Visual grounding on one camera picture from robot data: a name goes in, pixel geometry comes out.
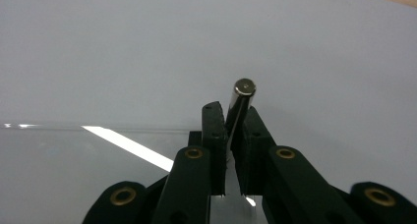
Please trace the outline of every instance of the metal rod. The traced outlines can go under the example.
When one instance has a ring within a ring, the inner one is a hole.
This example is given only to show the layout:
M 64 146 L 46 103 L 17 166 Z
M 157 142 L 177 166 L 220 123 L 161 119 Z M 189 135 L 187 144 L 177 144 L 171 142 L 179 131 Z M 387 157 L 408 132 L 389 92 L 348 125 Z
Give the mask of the metal rod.
M 230 138 L 237 128 L 242 127 L 256 90 L 254 82 L 249 79 L 241 79 L 234 85 L 225 123 Z

